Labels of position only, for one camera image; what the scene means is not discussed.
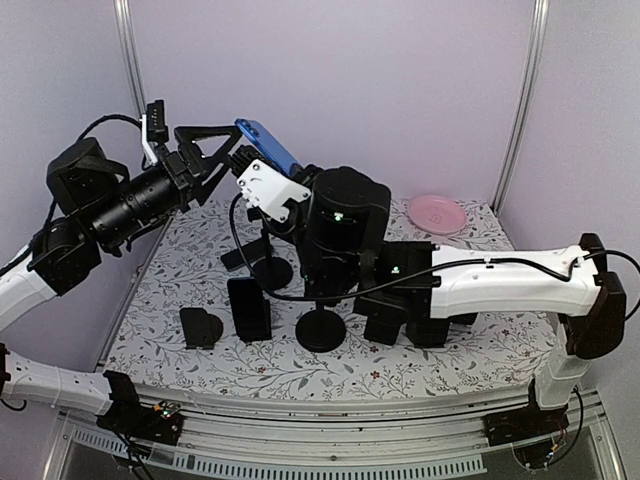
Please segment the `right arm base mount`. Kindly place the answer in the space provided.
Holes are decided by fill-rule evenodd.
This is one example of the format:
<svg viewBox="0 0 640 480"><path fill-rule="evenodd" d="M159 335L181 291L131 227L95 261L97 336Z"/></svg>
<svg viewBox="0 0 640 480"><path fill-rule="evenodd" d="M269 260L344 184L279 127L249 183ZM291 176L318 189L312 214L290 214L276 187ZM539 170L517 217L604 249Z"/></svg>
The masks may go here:
<svg viewBox="0 0 640 480"><path fill-rule="evenodd" d="M542 409L536 399L535 381L528 387L525 406L503 412L487 414L482 418L483 431L490 446L549 435L569 426L568 404L553 409Z"/></svg>

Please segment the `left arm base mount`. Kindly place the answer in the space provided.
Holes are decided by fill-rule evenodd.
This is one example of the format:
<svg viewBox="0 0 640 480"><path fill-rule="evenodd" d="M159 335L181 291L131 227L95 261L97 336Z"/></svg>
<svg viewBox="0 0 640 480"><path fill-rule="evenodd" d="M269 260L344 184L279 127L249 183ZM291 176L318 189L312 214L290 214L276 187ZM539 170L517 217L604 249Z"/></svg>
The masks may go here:
<svg viewBox="0 0 640 480"><path fill-rule="evenodd" d="M179 403L161 400L152 406L144 406L127 375L105 371L103 376L110 387L111 406L103 415L97 416L98 427L123 437L170 446L178 444L184 424Z"/></svg>

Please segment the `blue phone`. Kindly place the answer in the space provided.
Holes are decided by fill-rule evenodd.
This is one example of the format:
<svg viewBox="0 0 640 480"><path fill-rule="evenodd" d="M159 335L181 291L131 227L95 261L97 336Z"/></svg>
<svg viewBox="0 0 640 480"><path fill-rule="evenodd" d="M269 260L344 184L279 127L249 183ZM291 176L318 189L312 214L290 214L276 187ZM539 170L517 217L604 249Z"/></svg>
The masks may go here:
<svg viewBox="0 0 640 480"><path fill-rule="evenodd" d="M260 154L282 174L291 177L301 169L298 160L260 122L238 118L235 125Z"/></svg>

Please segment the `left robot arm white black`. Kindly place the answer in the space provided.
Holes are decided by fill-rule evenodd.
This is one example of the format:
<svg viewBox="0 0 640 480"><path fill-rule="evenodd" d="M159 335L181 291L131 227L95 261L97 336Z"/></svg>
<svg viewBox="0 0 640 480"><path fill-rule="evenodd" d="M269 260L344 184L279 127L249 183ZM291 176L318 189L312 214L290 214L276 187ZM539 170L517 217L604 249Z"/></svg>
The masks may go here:
<svg viewBox="0 0 640 480"><path fill-rule="evenodd" d="M166 147L164 127L141 128L149 165L139 175L110 160L86 133L48 166L51 208L43 227L1 270L1 326L77 287L101 263L121 256L134 240L164 226L191 202L204 204L226 174L230 150L241 138L235 126L178 127L178 148ZM141 433L149 419L174 419L175 407L141 405L130 378L106 371L87 374L33 363L1 350L1 398L84 410L108 426Z"/></svg>

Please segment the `black phone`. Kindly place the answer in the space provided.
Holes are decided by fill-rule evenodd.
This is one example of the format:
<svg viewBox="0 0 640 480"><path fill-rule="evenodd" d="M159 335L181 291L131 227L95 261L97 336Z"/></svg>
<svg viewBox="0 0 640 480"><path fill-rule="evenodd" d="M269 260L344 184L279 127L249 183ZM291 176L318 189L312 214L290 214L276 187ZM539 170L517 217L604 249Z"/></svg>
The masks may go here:
<svg viewBox="0 0 640 480"><path fill-rule="evenodd" d="M406 336L418 348L439 348L447 341L450 322L441 319L429 319L425 322L409 322Z"/></svg>
<svg viewBox="0 0 640 480"><path fill-rule="evenodd" d="M364 338L371 342L393 346L397 342L401 324L388 324L368 319L365 325Z"/></svg>
<svg viewBox="0 0 640 480"><path fill-rule="evenodd" d="M261 339L263 290L254 278L231 278L227 291L237 336L243 342Z"/></svg>
<svg viewBox="0 0 640 480"><path fill-rule="evenodd" d="M241 254L244 254L246 260L253 264L265 256L265 248L261 240L254 240L242 245L240 248L224 253L220 260L228 272L236 271L245 265Z"/></svg>

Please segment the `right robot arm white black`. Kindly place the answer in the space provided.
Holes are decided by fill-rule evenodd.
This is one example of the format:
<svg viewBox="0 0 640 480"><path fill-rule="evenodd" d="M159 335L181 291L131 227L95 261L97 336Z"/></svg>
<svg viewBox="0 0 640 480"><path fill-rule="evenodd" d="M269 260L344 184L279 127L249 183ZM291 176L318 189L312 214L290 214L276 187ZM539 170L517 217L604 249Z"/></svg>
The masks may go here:
<svg viewBox="0 0 640 480"><path fill-rule="evenodd" d="M346 299L366 318L369 340L391 344L405 333L417 347L443 344L452 322L479 313L557 314L555 347L517 415L527 436L554 422L590 362L620 345L635 313L607 266L611 251L594 234L560 250L526 252L390 242L389 189L349 167L306 175L295 200L296 249L305 297L314 304L296 336L309 351L343 342L346 328L332 306Z"/></svg>

